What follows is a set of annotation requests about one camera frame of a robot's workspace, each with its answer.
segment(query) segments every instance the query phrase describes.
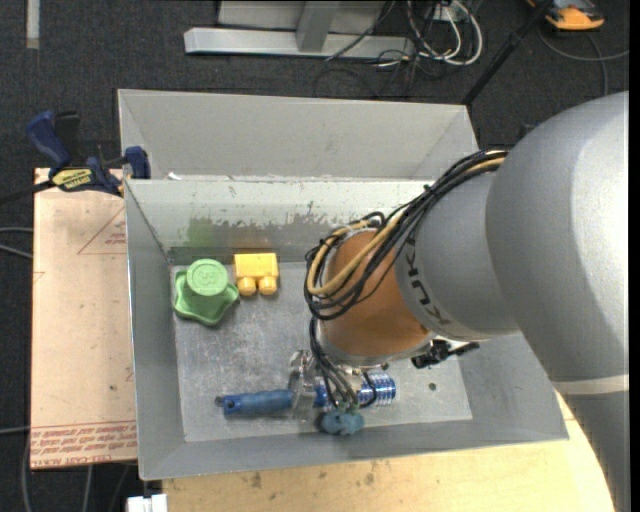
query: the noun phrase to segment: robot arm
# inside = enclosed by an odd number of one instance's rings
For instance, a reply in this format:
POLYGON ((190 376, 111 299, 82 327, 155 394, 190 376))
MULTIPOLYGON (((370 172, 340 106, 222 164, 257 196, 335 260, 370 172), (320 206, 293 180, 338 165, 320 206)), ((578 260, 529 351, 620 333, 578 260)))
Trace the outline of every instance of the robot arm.
POLYGON ((436 335, 521 330, 591 433, 620 510, 630 510, 628 105, 628 93, 592 101, 506 158, 458 164, 461 178, 426 190, 420 204, 433 204, 402 233, 374 215, 332 235, 311 254, 322 265, 305 291, 323 351, 353 367, 412 357, 436 335))

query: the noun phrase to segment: yellow clamp label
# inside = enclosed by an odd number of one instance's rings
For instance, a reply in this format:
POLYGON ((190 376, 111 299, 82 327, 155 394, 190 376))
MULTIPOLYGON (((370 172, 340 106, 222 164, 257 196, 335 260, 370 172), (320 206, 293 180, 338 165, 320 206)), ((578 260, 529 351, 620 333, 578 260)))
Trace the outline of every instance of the yellow clamp label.
POLYGON ((93 182, 93 171, 82 167, 62 169, 58 174, 51 178, 54 184, 64 187, 67 190, 87 185, 93 182))

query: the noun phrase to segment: cardboard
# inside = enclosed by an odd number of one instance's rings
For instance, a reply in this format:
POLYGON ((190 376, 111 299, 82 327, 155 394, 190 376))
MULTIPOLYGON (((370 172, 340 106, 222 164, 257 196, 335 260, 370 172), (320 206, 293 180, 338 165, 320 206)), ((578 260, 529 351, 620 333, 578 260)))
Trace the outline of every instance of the cardboard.
POLYGON ((137 456, 126 275, 122 198, 35 195, 32 469, 137 456))

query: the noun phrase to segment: orange device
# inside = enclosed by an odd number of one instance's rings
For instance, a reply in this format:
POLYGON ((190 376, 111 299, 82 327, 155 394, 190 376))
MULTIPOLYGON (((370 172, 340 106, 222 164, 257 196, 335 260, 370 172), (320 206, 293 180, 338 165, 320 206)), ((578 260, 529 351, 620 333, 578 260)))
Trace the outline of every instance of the orange device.
MULTIPOLYGON (((526 0, 536 7, 539 0, 526 0)), ((590 0, 556 0, 545 16, 556 29, 562 31, 594 30, 604 23, 604 14, 590 0)))

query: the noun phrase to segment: gray robot arm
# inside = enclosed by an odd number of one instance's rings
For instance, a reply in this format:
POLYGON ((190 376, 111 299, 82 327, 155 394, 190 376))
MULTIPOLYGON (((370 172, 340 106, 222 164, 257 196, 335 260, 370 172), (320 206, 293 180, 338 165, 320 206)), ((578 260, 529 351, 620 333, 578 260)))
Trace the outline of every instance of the gray robot arm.
POLYGON ((536 128, 497 172, 447 194, 396 265, 402 296, 427 328, 461 340, 523 332, 625 511, 628 107, 621 93, 536 128))

